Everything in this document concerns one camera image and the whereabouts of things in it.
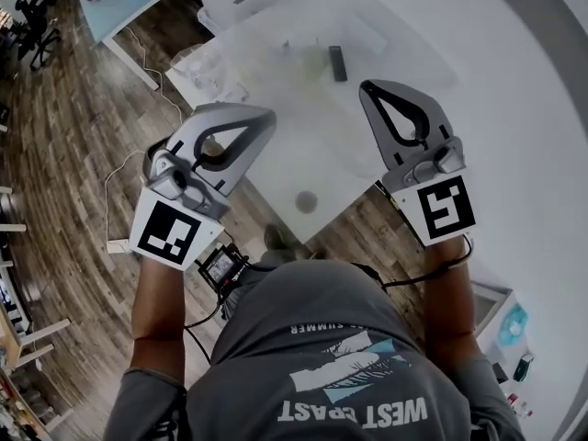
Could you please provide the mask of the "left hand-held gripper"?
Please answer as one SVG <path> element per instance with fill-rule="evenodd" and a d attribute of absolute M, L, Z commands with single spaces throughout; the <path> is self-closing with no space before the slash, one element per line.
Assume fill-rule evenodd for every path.
<path fill-rule="evenodd" d="M 223 231 L 220 218 L 230 208 L 226 197 L 276 126 L 277 115 L 271 109 L 211 103 L 198 107 L 169 139 L 153 145 L 143 158 L 131 251 L 187 270 Z M 203 152 L 209 136 L 237 130 L 220 154 Z"/>

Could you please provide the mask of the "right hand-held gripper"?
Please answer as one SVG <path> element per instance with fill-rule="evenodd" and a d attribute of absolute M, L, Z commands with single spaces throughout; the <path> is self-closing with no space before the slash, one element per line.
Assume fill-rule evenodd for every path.
<path fill-rule="evenodd" d="M 476 227 L 472 173 L 465 165 L 460 138 L 447 140 L 451 128 L 441 106 L 408 85 L 378 79 L 360 84 L 359 99 L 390 170 L 381 183 L 422 245 L 440 243 Z M 430 149 L 438 143 L 442 144 L 404 162 L 407 149 Z"/>

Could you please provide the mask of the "clear plastic storage bin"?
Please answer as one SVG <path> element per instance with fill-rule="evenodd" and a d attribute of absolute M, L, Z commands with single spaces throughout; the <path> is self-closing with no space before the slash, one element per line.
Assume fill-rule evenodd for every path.
<path fill-rule="evenodd" d="M 456 76 L 447 62 L 403 19 L 379 0 L 202 0 L 217 37 L 261 36 L 291 50 L 340 46 L 346 82 L 335 82 L 329 63 L 322 74 L 357 89 L 367 79 L 400 82 L 427 94 L 443 92 Z"/>

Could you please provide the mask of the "person's right forearm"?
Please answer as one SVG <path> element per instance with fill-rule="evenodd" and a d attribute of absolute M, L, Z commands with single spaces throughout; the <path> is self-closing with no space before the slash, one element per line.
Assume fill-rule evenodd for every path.
<path fill-rule="evenodd" d="M 427 357 L 446 373 L 480 354 L 474 336 L 475 306 L 466 263 L 424 283 Z"/>

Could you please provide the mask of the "black rectangular block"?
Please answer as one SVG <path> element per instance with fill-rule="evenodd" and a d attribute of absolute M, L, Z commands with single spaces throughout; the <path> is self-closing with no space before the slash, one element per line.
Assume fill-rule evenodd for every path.
<path fill-rule="evenodd" d="M 525 355 L 521 356 L 513 374 L 513 380 L 515 382 L 520 383 L 527 378 L 534 360 L 535 355 L 532 353 L 526 353 Z"/>

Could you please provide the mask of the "small white table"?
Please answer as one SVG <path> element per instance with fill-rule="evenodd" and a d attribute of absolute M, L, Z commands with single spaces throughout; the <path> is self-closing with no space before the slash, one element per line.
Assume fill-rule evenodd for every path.
<path fill-rule="evenodd" d="M 300 49 L 228 33 L 180 50 L 167 76 L 191 107 L 233 102 L 270 108 L 276 130 L 247 177 L 302 243 L 327 226 L 385 172 L 351 83 L 305 78 Z M 209 98 L 189 79 L 193 59 L 219 57 L 223 91 Z"/>

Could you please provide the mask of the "clear glass vessel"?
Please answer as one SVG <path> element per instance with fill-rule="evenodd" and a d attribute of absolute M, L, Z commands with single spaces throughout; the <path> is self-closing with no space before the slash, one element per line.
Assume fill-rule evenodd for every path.
<path fill-rule="evenodd" d="M 187 73 L 194 87 L 209 98 L 218 96 L 224 89 L 226 70 L 219 57 L 193 59 L 188 63 Z"/>

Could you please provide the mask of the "black remote control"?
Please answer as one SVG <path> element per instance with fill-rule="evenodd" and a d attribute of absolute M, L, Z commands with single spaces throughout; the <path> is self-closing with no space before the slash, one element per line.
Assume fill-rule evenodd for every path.
<path fill-rule="evenodd" d="M 345 60 L 340 46 L 330 46 L 328 48 L 329 57 L 332 65 L 335 82 L 346 82 L 347 72 L 345 68 Z"/>

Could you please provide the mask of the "person's left black shoe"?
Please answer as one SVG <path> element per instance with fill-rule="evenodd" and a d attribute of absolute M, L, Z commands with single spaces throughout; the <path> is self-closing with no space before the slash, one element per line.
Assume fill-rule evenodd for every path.
<path fill-rule="evenodd" d="M 268 224 L 264 231 L 264 244 L 268 251 L 293 251 L 282 231 L 275 224 Z"/>

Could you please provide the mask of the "black waist monitor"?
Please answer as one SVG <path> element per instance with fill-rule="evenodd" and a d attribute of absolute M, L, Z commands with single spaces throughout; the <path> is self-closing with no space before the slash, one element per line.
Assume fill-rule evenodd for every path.
<path fill-rule="evenodd" d="M 222 294 L 245 268 L 245 257 L 234 244 L 220 245 L 203 261 L 195 261 L 199 274 L 218 294 Z"/>

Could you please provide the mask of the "light blue desk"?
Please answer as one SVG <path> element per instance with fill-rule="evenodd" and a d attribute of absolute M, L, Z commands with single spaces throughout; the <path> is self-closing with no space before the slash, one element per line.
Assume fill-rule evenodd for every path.
<path fill-rule="evenodd" d="M 86 25 L 95 43 L 103 43 L 152 90 L 157 90 L 159 85 L 114 41 L 114 37 L 159 1 L 161 0 L 80 0 Z"/>

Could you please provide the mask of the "black office chair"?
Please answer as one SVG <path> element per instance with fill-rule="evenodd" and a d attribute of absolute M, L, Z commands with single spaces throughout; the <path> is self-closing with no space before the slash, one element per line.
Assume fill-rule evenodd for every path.
<path fill-rule="evenodd" d="M 28 0 L 17 0 L 16 10 L 25 16 L 28 25 L 24 36 L 17 40 L 17 58 L 22 61 L 29 52 L 33 52 L 29 68 L 35 72 L 45 66 L 46 55 L 51 55 L 52 50 L 49 46 L 62 40 L 61 32 L 57 28 L 49 29 L 45 14 L 38 11 Z"/>

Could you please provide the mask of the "teal patterned disc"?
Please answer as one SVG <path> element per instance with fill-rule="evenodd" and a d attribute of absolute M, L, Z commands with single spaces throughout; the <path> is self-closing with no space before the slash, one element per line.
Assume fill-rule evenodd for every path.
<path fill-rule="evenodd" d="M 501 346 L 516 344 L 524 335 L 528 323 L 528 314 L 525 309 L 516 304 L 509 310 L 500 324 L 498 342 Z"/>

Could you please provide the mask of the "white side desk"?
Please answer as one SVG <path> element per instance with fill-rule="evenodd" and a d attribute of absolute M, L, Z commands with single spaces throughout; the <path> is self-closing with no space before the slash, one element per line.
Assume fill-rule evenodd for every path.
<path fill-rule="evenodd" d="M 521 302 L 514 290 L 475 282 L 472 284 L 475 300 L 475 335 L 483 354 L 492 365 L 499 386 L 521 424 L 526 437 L 530 437 L 542 412 L 545 381 L 540 372 L 540 353 L 529 332 L 534 329 L 532 312 Z M 528 314 L 525 335 L 514 345 L 501 346 L 498 342 L 500 324 L 514 305 L 520 304 Z M 523 382 L 515 382 L 513 374 L 521 356 L 535 355 L 531 370 Z"/>

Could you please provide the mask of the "wooden desk white legs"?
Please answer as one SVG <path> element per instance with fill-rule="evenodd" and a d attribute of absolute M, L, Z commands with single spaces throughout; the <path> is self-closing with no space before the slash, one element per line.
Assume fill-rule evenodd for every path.
<path fill-rule="evenodd" d="M 26 346 L 49 337 L 67 328 L 70 324 L 69 319 L 64 319 L 30 334 L 19 334 L 6 309 L 3 294 L 0 291 L 0 399 L 3 398 L 12 406 L 15 422 L 29 426 L 40 441 L 52 441 L 51 430 L 61 423 L 63 417 L 56 415 L 49 424 L 43 423 L 19 392 L 10 375 L 16 369 L 35 362 L 54 349 L 53 344 L 47 344 L 23 355 Z"/>

